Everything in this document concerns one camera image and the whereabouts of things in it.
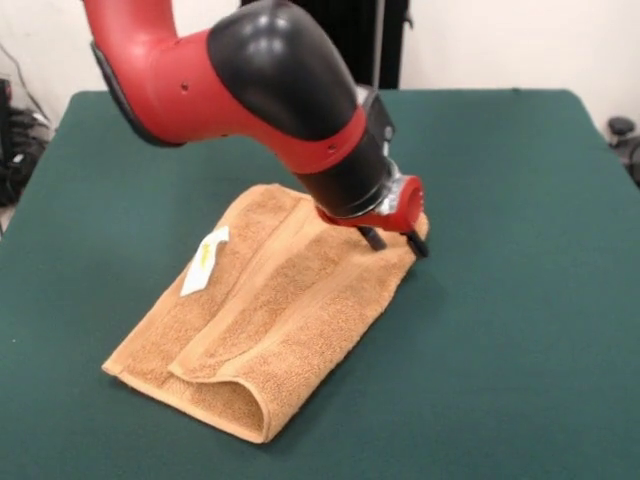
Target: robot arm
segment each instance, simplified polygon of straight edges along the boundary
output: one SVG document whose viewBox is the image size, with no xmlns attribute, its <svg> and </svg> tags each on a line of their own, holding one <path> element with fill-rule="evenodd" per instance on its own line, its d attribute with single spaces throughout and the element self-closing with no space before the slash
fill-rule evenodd
<svg viewBox="0 0 640 480">
<path fill-rule="evenodd" d="M 164 147 L 245 135 L 273 151 L 314 198 L 321 218 L 405 235 L 420 179 L 388 158 L 394 125 L 378 94 L 358 86 L 339 52 L 303 9 L 261 0 L 211 29 L 176 33 L 171 0 L 84 0 L 92 49 L 133 130 Z"/>
</svg>

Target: towel tag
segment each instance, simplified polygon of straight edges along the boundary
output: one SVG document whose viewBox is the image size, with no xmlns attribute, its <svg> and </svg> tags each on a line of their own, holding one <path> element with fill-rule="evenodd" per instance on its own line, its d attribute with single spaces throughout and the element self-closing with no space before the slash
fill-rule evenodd
<svg viewBox="0 0 640 480">
<path fill-rule="evenodd" d="M 204 237 L 182 284 L 181 297 L 202 290 L 207 286 L 213 267 L 216 265 L 218 245 L 228 241 L 229 227 L 218 228 Z"/>
</svg>

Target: floor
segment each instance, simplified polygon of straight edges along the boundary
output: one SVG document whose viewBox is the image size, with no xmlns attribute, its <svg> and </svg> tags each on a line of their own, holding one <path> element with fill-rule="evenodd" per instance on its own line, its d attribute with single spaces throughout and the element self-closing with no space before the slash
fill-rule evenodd
<svg viewBox="0 0 640 480">
<path fill-rule="evenodd" d="M 9 222 L 11 222 L 14 212 L 14 207 L 0 208 L 0 224 L 2 225 L 3 232 L 7 231 L 7 227 L 9 226 Z"/>
</svg>

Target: table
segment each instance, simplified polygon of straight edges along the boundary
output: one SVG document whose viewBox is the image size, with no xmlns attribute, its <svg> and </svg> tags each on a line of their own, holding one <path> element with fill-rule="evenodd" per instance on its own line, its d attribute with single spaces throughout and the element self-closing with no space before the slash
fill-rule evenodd
<svg viewBox="0 0 640 480">
<path fill-rule="evenodd" d="M 162 150 L 76 95 L 0 244 L 0 477 L 549 479 L 640 474 L 640 197 L 567 91 L 388 91 L 432 257 L 271 443 L 102 362 L 249 186 L 227 138 Z"/>
</svg>

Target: towel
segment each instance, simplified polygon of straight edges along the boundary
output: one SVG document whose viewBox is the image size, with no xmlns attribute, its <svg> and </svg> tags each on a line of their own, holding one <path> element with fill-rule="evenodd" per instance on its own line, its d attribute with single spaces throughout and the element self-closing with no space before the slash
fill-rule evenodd
<svg viewBox="0 0 640 480">
<path fill-rule="evenodd" d="M 103 365 L 109 375 L 252 443 L 274 438 L 391 302 L 415 262 L 404 237 L 374 252 L 322 222 L 306 194 L 242 193 L 220 218 L 203 289 L 192 259 Z M 418 232 L 425 238 L 423 215 Z"/>
</svg>

